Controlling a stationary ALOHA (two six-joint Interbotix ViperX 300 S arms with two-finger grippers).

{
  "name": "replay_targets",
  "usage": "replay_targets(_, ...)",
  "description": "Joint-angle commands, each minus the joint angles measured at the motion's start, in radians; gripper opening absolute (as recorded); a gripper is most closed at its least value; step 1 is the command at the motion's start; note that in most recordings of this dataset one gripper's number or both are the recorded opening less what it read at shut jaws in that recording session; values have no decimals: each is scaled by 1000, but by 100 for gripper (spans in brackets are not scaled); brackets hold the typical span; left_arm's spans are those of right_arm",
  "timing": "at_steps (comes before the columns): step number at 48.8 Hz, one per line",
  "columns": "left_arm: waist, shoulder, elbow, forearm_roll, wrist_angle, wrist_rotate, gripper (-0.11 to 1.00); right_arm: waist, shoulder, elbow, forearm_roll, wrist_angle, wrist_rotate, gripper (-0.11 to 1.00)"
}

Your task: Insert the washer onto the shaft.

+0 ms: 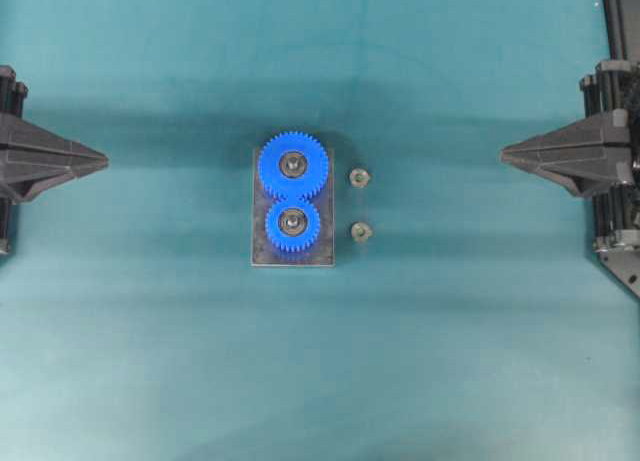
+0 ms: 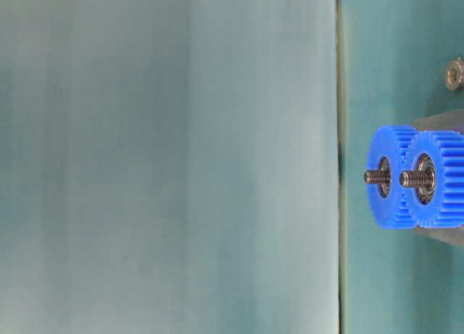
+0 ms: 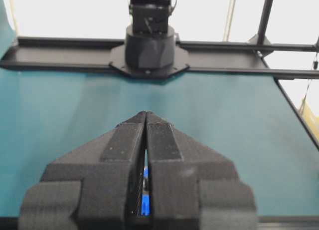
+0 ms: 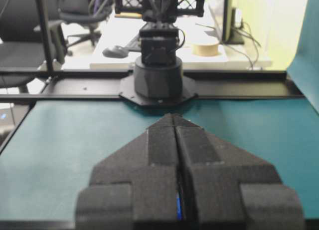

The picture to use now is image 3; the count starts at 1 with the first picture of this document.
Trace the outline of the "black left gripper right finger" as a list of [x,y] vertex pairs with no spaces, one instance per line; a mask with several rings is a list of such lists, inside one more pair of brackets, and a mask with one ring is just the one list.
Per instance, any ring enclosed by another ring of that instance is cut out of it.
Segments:
[[230,159],[152,112],[146,132],[154,229],[256,229],[253,191]]

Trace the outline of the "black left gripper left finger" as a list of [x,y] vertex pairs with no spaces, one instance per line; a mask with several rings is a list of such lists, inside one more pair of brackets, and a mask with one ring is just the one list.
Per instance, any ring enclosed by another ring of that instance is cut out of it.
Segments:
[[49,163],[20,208],[21,230],[123,230],[140,205],[146,113]]

